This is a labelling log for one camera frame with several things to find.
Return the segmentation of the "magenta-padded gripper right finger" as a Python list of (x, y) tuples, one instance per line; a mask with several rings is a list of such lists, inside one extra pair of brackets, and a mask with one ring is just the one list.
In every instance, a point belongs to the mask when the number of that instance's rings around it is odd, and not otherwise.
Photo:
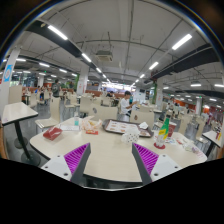
[(132, 154), (144, 185), (182, 169), (182, 167), (167, 154), (158, 155), (136, 143), (132, 144)]

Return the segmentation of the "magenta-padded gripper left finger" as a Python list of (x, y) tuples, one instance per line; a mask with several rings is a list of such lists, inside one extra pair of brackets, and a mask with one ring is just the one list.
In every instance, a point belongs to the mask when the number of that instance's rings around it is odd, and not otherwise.
[(65, 155), (57, 155), (42, 166), (42, 169), (72, 183), (79, 184), (91, 154), (91, 145), (86, 143)]

